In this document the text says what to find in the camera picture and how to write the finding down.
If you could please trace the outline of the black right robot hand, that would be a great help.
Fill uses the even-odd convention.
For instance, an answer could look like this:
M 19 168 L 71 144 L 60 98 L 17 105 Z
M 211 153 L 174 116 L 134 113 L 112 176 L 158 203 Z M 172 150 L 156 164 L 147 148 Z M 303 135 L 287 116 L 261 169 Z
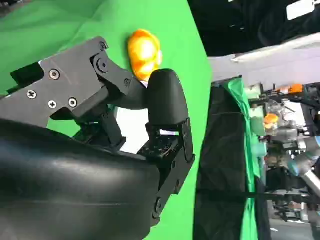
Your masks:
M 98 36 L 17 69 L 0 98 L 3 240 L 142 240 L 195 161 L 181 82 L 143 85 Z

